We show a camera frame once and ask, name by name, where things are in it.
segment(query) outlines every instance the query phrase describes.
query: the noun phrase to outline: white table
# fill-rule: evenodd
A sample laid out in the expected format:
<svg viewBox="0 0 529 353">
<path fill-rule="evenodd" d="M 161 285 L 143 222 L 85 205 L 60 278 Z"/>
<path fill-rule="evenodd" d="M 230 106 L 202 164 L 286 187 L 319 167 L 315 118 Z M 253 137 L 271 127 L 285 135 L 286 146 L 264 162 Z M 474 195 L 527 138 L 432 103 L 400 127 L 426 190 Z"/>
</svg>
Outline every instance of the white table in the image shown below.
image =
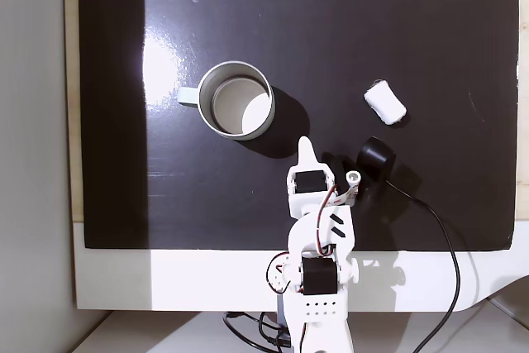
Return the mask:
<svg viewBox="0 0 529 353">
<path fill-rule="evenodd" d="M 529 0 L 520 6 L 517 220 L 510 250 L 458 253 L 455 310 L 529 274 Z M 265 282 L 273 251 L 84 248 L 79 120 L 78 1 L 65 0 L 70 168 L 77 305 L 83 309 L 274 311 Z M 360 282 L 350 311 L 445 311 L 455 274 L 447 252 L 355 252 Z"/>
</svg>

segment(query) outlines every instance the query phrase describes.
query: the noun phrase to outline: red wire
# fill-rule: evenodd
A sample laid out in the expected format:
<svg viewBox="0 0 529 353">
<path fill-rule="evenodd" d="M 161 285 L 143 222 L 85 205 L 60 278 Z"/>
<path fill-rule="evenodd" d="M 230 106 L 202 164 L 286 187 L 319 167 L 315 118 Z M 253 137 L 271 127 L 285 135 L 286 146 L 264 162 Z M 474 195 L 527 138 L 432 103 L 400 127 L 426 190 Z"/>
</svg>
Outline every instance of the red wire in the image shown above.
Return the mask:
<svg viewBox="0 0 529 353">
<path fill-rule="evenodd" d="M 322 220 L 322 212 L 323 208 L 325 208 L 327 202 L 329 201 L 329 198 L 331 198 L 332 193 L 335 191 L 336 185 L 332 185 L 329 191 L 327 192 L 327 196 L 322 202 L 322 205 L 320 206 L 320 211 L 317 213 L 317 220 L 316 220 L 316 244 L 317 244 L 317 253 L 321 256 L 329 256 L 332 254 L 332 249 L 327 250 L 325 253 L 322 249 L 322 243 L 320 242 L 320 221 Z"/>
</svg>

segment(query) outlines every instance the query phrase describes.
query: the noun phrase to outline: wire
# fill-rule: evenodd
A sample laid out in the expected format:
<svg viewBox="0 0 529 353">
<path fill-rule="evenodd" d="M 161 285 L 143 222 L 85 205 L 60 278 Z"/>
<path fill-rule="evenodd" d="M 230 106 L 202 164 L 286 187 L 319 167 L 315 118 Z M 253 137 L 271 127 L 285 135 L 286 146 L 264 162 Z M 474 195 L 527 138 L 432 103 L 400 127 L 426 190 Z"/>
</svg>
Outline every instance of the wire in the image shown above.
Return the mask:
<svg viewBox="0 0 529 353">
<path fill-rule="evenodd" d="M 322 201 L 322 205 L 320 206 L 320 210 L 317 212 L 317 220 L 316 220 L 316 247 L 317 247 L 317 253 L 320 256 L 329 256 L 332 254 L 332 248 L 327 249 L 326 252 L 322 249 L 322 243 L 320 242 L 320 222 L 322 220 L 322 212 L 323 208 L 325 208 L 327 202 L 329 201 L 329 198 L 331 198 L 332 193 L 335 191 L 336 185 L 332 185 L 331 188 L 327 191 L 326 197 Z"/>
<path fill-rule="evenodd" d="M 281 340 L 279 339 L 279 337 L 282 336 L 283 334 L 284 334 L 284 331 L 280 330 L 278 332 L 278 335 L 275 337 L 275 345 L 278 348 L 278 353 L 283 353 L 283 351 L 281 350 Z"/>
<path fill-rule="evenodd" d="M 250 320 L 254 321 L 254 322 L 259 322 L 259 319 L 258 318 L 255 318 L 253 317 L 251 314 L 248 314 L 246 312 L 240 312 L 241 316 L 245 316 L 245 317 L 248 317 Z M 273 326 L 271 324 L 268 324 L 267 322 L 263 322 L 263 325 L 265 327 L 268 327 L 272 330 L 275 330 L 275 331 L 280 331 L 282 328 L 281 327 L 276 327 L 276 326 Z"/>
<path fill-rule="evenodd" d="M 270 280 L 269 280 L 269 277 L 268 277 L 268 273 L 270 272 L 270 266 L 272 266 L 272 263 L 277 260 L 280 256 L 282 255 L 287 255 L 288 254 L 288 251 L 283 251 L 283 252 L 280 252 L 279 254 L 275 255 L 274 258 L 272 258 L 270 260 L 270 262 L 268 263 L 268 267 L 266 268 L 266 283 L 268 284 L 268 286 L 272 289 L 272 291 L 274 291 L 276 294 L 278 295 L 283 295 L 287 289 L 288 289 L 288 286 L 290 285 L 290 281 L 287 283 L 287 285 L 284 286 L 284 289 L 282 291 L 278 291 L 277 289 L 274 288 L 274 286 L 272 285 L 272 283 L 270 283 Z"/>
<path fill-rule="evenodd" d="M 303 340 L 305 339 L 305 334 L 307 333 L 307 324 L 303 324 L 303 329 L 301 331 L 301 339 L 299 340 L 299 353 L 302 353 Z"/>
<path fill-rule="evenodd" d="M 283 339 L 279 339 L 279 337 L 281 335 L 283 335 L 286 331 L 287 331 L 287 328 L 285 327 L 281 327 L 280 329 L 278 329 L 278 335 L 273 338 L 272 336 L 268 336 L 265 334 L 265 331 L 263 330 L 263 324 L 265 324 L 263 322 L 264 318 L 265 318 L 265 312 L 261 312 L 260 316 L 259 316 L 259 334 L 271 345 L 276 345 L 278 347 L 278 351 L 281 351 L 281 346 L 283 347 L 290 347 L 290 341 L 287 341 L 287 340 L 283 340 Z"/>
<path fill-rule="evenodd" d="M 277 351 L 273 351 L 272 349 L 259 345 L 258 343 L 253 342 L 251 339 L 247 338 L 246 336 L 242 335 L 240 332 L 238 332 L 228 321 L 228 312 L 224 313 L 224 316 L 222 316 L 222 320 L 224 321 L 224 324 L 226 324 L 226 327 L 233 332 L 233 334 L 239 338 L 241 341 L 243 341 L 245 344 L 250 345 L 251 347 L 254 347 L 257 350 L 264 351 L 265 353 L 278 353 Z"/>
<path fill-rule="evenodd" d="M 434 337 L 435 334 L 438 333 L 438 331 L 445 325 L 446 321 L 448 320 L 448 317 L 454 312 L 455 304 L 457 303 L 457 299 L 460 296 L 460 289 L 461 289 L 461 274 L 460 274 L 460 267 L 457 263 L 457 257 L 455 256 L 454 248 L 452 247 L 452 243 L 450 243 L 450 238 L 448 237 L 448 233 L 446 232 L 445 226 L 443 225 L 443 222 L 439 218 L 439 216 L 436 214 L 435 211 L 433 211 L 433 208 L 431 208 L 428 204 L 424 203 L 422 200 L 413 197 L 411 194 L 408 194 L 404 192 L 403 190 L 397 188 L 395 185 L 393 185 L 391 182 L 386 180 L 386 184 L 388 184 L 391 188 L 393 188 L 395 191 L 399 192 L 403 196 L 409 198 L 414 203 L 418 204 L 419 206 L 425 208 L 430 212 L 431 215 L 434 216 L 434 218 L 437 220 L 437 223 L 439 223 L 439 227 L 443 231 L 443 234 L 445 235 L 446 243 L 448 244 L 448 248 L 450 249 L 450 255 L 452 256 L 452 260 L 454 261 L 454 268 L 455 268 L 455 294 L 454 299 L 452 299 L 452 304 L 448 308 L 448 311 L 446 312 L 445 316 L 441 319 L 439 324 L 428 334 L 426 338 L 424 338 L 424 341 L 422 341 L 419 346 L 413 351 L 413 353 L 418 353 L 425 345 Z"/>
</svg>

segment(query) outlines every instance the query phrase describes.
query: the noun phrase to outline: white wall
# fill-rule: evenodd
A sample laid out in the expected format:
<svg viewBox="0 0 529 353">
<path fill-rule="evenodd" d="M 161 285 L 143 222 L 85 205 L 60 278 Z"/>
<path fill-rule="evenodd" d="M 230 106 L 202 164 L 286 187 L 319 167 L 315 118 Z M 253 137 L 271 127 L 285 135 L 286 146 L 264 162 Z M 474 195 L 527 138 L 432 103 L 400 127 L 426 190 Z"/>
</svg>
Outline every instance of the white wall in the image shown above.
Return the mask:
<svg viewBox="0 0 529 353">
<path fill-rule="evenodd" d="M 74 309 L 62 0 L 0 0 L 0 351 L 66 352 Z"/>
</svg>

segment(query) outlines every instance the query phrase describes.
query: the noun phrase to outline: mug handle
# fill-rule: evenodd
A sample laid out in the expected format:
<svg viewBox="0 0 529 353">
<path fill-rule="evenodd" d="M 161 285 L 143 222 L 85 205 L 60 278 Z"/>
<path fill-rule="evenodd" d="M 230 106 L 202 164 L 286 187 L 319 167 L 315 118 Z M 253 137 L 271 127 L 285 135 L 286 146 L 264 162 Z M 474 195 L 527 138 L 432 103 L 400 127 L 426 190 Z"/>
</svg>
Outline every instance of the mug handle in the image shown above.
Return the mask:
<svg viewBox="0 0 529 353">
<path fill-rule="evenodd" d="M 184 105 L 198 105 L 198 88 L 180 87 L 176 99 Z"/>
</svg>

